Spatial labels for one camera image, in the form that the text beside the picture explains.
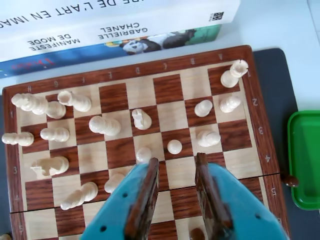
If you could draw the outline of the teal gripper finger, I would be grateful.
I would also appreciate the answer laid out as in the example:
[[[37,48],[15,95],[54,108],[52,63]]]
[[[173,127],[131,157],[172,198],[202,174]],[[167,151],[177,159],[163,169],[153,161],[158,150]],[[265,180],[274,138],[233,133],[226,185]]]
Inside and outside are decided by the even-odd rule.
[[[283,240],[285,230],[265,205],[226,168],[195,157],[195,186],[209,240]]]
[[[136,164],[85,228],[82,240],[146,240],[159,193],[159,160]]]

